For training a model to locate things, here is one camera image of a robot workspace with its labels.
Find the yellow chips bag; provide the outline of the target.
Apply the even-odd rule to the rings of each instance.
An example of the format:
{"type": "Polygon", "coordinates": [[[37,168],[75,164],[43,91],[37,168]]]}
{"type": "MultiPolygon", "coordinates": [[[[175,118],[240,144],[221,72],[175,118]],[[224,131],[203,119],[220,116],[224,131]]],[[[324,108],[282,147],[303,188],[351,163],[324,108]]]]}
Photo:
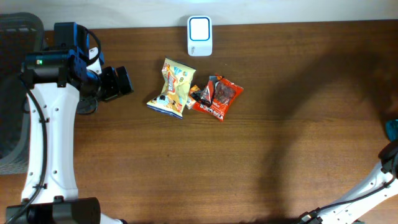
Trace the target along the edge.
{"type": "Polygon", "coordinates": [[[166,57],[161,72],[165,81],[162,92],[149,100],[147,106],[154,111],[182,119],[196,69],[166,57]]]}

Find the small orange box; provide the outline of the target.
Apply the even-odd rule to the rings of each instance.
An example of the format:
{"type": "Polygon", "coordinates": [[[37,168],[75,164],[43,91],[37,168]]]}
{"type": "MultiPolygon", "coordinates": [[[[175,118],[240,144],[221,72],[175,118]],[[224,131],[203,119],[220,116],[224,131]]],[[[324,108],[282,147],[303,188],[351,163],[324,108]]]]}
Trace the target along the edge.
{"type": "Polygon", "coordinates": [[[193,87],[191,87],[191,89],[188,92],[188,98],[187,98],[187,103],[186,103],[186,107],[190,110],[193,108],[194,104],[197,102],[193,97],[192,94],[194,92],[198,92],[200,91],[200,88],[197,85],[194,85],[193,87]]]}

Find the orange red snack bag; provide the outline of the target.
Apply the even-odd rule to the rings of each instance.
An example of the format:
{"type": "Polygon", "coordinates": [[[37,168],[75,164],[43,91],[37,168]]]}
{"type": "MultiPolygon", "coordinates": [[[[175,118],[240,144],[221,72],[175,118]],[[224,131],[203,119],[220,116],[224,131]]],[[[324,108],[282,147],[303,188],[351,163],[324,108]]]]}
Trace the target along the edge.
{"type": "Polygon", "coordinates": [[[211,114],[218,120],[224,121],[224,117],[227,114],[229,107],[232,105],[236,97],[238,97],[243,91],[243,87],[224,77],[216,84],[212,105],[207,107],[196,102],[192,109],[202,113],[211,114]]]}

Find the blue mouthwash bottle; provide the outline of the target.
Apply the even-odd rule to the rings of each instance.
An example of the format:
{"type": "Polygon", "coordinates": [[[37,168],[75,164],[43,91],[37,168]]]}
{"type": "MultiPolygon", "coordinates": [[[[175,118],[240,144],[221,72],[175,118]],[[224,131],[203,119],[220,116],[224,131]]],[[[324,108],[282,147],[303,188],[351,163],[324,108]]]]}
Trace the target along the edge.
{"type": "Polygon", "coordinates": [[[397,138],[398,138],[398,120],[391,119],[389,121],[386,121],[385,130],[386,130],[387,137],[391,142],[397,140],[397,138]]]}

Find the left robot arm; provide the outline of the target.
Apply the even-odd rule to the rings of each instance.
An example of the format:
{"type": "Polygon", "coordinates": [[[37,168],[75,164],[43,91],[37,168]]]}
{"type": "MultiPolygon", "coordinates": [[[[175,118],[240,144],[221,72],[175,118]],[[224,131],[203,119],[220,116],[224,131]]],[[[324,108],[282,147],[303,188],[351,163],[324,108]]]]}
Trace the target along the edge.
{"type": "Polygon", "coordinates": [[[20,79],[30,113],[29,164],[21,204],[7,223],[114,223],[97,198],[80,198],[73,168],[77,114],[132,93],[125,67],[105,67],[95,34],[74,22],[54,26],[55,44],[26,55],[20,79]]]}

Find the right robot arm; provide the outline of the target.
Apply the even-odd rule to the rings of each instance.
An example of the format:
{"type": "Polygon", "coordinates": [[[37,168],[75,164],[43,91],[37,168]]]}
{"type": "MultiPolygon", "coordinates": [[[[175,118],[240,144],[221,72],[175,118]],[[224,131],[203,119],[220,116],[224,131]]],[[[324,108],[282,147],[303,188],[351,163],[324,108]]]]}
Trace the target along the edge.
{"type": "Polygon", "coordinates": [[[322,208],[303,213],[297,224],[349,224],[383,201],[397,195],[397,141],[378,155],[370,174],[348,193],[322,208]]]}

